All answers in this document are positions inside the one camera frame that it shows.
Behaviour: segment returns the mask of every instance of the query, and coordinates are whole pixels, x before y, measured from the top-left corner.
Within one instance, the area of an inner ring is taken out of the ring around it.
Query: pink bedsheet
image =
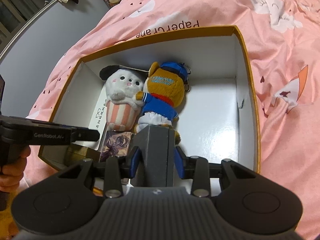
[[[182,21],[188,28],[237,25],[249,53],[259,105],[261,173],[300,197],[304,213],[297,231],[314,239],[320,233],[319,1],[122,0],[62,56],[30,117],[49,119],[80,57],[172,31]],[[37,158],[37,150],[33,147],[25,172],[32,183],[54,172]]]

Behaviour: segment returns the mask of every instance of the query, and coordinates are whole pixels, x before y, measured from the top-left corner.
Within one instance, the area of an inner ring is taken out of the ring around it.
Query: striped popcorn bucket
[[[113,131],[130,131],[134,125],[140,109],[135,110],[129,104],[115,105],[107,103],[107,125]]]

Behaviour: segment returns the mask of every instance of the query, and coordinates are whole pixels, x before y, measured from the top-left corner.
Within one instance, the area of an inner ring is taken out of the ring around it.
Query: brown teddy bear
[[[181,104],[187,82],[188,72],[184,64],[165,62],[159,65],[154,62],[149,69],[143,92],[136,94],[137,100],[145,102],[136,132],[149,124],[172,128],[172,121],[178,118],[174,108]],[[175,131],[175,143],[179,142],[180,135]]]

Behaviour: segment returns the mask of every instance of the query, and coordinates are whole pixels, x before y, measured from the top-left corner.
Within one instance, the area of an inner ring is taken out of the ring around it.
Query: white shorts
[[[155,112],[146,112],[138,120],[137,132],[140,132],[143,128],[147,127],[149,124],[152,125],[172,125],[171,121],[168,118],[157,114]]]

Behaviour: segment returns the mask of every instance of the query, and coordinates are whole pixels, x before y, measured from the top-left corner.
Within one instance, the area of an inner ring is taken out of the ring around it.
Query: wall
[[[26,117],[61,56],[108,11],[104,0],[54,2],[18,34],[0,56],[5,80],[2,114]]]

